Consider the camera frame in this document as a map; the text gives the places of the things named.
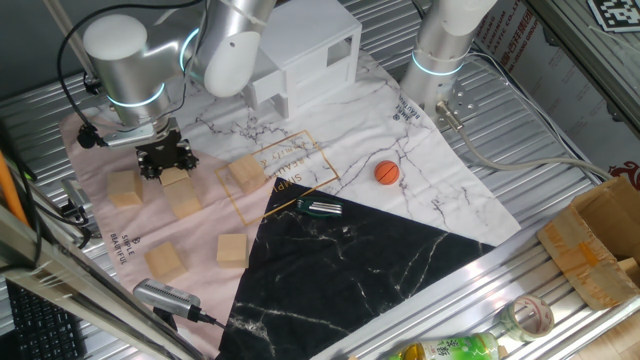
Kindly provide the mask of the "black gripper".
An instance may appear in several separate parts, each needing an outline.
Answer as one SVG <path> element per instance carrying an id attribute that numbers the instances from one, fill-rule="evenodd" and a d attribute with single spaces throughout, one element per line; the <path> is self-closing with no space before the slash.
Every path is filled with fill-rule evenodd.
<path id="1" fill-rule="evenodd" d="M 176 122 L 169 122 L 164 137 L 153 143 L 145 144 L 136 151 L 140 174 L 146 180 L 157 180 L 161 174 L 159 168 L 177 167 L 191 171 L 198 166 L 199 159 L 193 154 L 188 141 L 184 141 Z"/>

